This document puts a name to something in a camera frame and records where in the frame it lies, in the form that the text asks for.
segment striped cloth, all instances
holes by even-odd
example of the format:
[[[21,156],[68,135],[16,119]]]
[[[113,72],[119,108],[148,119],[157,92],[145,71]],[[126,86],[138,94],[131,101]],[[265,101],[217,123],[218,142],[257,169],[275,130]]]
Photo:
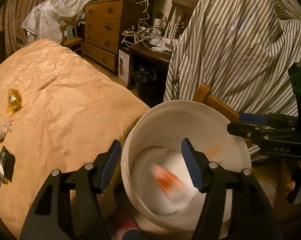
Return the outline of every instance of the striped cloth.
[[[204,82],[238,113],[297,116],[287,73],[294,62],[301,17],[284,0],[201,0],[172,54],[164,101],[192,100]]]

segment plastic bucket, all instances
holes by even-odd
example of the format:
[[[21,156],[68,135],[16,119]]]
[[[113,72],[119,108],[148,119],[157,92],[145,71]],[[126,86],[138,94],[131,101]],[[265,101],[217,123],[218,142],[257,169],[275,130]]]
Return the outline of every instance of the plastic bucket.
[[[218,162],[227,170],[239,172],[243,168],[251,169],[247,146],[242,138],[228,134],[228,123],[229,120],[216,110],[188,100],[164,102],[143,115],[129,133],[121,158],[125,191],[134,207],[162,228],[174,231],[194,230],[204,203],[202,194],[198,193],[199,196],[196,195],[182,211],[167,215],[154,214],[135,192],[130,171],[137,155],[151,147],[168,148],[180,153],[184,138],[189,138],[197,151],[204,152],[208,147],[216,145],[222,148]],[[231,190],[228,190],[224,221],[230,218],[230,213]]]

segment wooden table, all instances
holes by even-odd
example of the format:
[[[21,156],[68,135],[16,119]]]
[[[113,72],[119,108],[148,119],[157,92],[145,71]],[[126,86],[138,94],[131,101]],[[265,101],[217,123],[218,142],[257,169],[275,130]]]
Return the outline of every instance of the wooden table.
[[[163,53],[160,53],[150,49],[151,47],[154,47],[154,45],[151,45],[149,43],[144,44],[143,42],[137,43],[130,47],[131,50],[129,58],[129,74],[127,89],[130,90],[133,86],[132,70],[133,62],[136,57],[140,57],[147,62],[155,63],[156,65],[158,65],[158,67],[161,67],[163,72],[165,72],[167,75],[172,53],[169,51],[164,51]]]

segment yellow package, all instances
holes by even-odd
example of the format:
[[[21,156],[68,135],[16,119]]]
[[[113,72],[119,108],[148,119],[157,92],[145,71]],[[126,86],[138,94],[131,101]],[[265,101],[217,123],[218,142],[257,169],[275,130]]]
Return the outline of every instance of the yellow package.
[[[21,109],[23,100],[21,98],[21,93],[19,90],[9,89],[8,95],[7,95],[7,100],[8,100],[8,106],[6,109],[6,113],[9,113],[9,112],[15,113]]]

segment wooden dresser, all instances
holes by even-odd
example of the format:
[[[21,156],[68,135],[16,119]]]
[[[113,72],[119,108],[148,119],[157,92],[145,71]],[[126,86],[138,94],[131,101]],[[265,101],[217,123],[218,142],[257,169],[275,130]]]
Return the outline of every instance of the wooden dresser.
[[[139,20],[147,17],[143,13],[145,3],[135,1],[101,0],[86,4],[84,54],[115,73],[123,31],[138,26]]]

